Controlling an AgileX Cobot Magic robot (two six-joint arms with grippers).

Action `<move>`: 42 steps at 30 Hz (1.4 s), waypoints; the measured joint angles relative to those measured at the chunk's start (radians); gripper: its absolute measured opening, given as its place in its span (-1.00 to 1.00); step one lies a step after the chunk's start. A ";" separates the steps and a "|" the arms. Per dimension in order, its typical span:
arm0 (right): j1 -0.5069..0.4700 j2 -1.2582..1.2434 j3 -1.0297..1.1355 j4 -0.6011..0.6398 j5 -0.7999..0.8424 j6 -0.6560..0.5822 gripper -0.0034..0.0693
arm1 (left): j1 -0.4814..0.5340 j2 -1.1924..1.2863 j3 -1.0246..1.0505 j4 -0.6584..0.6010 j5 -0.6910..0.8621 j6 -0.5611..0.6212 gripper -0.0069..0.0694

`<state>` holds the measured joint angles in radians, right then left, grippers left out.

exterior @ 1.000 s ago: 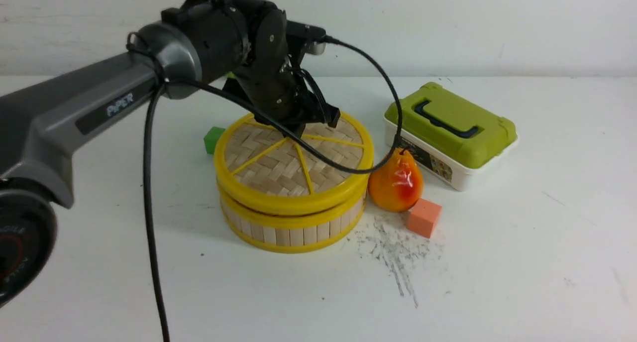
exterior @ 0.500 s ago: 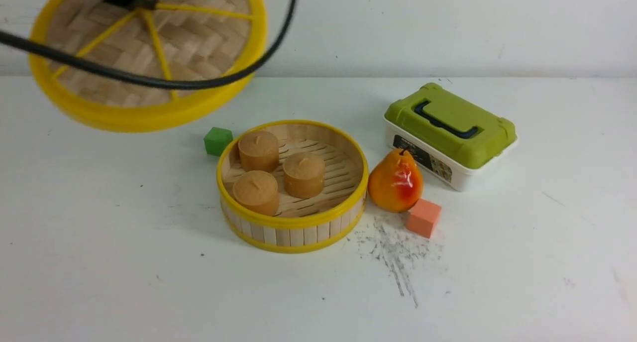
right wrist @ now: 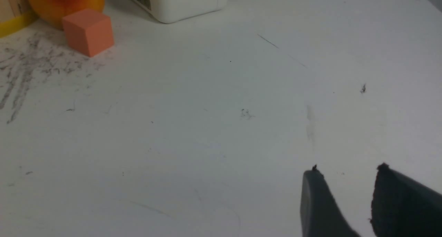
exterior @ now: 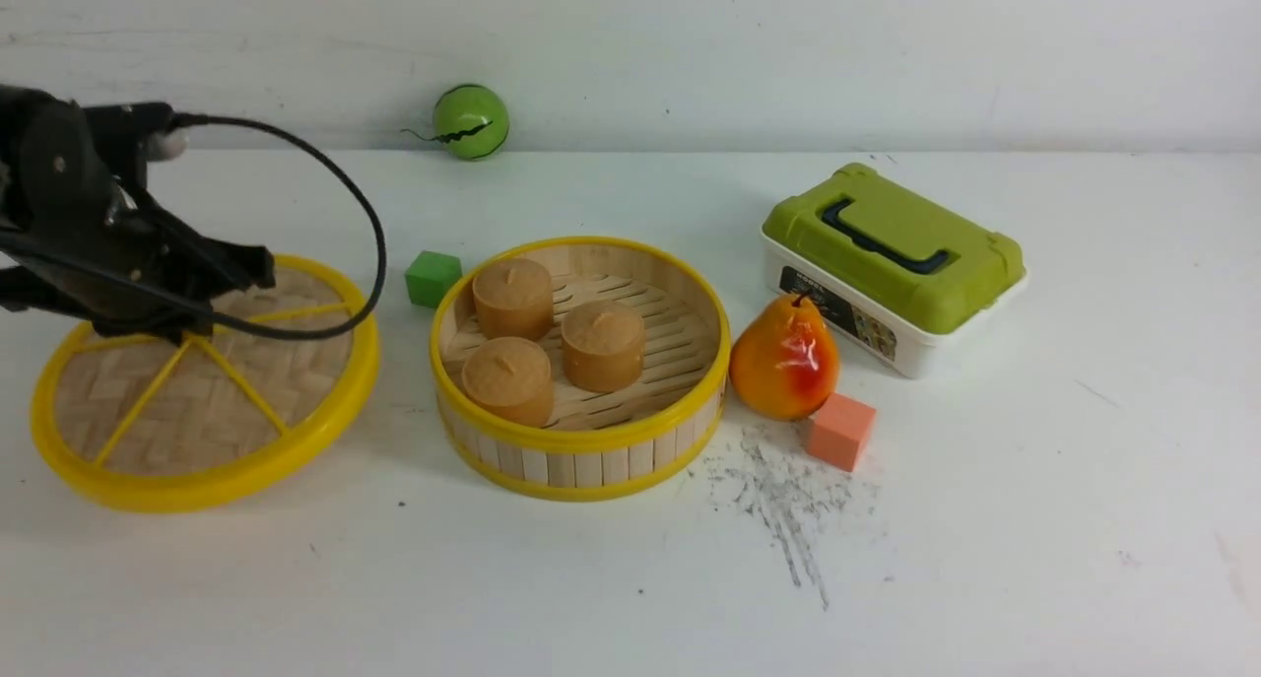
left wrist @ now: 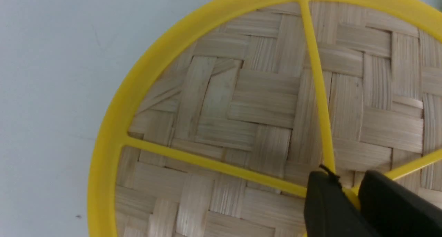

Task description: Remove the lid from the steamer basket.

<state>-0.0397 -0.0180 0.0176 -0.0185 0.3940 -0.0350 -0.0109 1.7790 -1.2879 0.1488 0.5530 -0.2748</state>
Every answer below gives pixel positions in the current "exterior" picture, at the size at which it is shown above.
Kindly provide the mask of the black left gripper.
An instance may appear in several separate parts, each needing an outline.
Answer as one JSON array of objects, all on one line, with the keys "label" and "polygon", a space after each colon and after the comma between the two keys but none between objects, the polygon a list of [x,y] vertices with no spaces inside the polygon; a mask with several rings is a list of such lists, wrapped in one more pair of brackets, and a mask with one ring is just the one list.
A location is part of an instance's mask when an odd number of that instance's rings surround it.
[{"label": "black left gripper", "polygon": [[3,88],[3,308],[86,319],[100,337],[179,344],[213,323],[103,274],[189,299],[274,287],[265,246],[206,237],[166,209],[140,214],[149,161],[171,158],[166,102],[81,106],[28,86]]}]

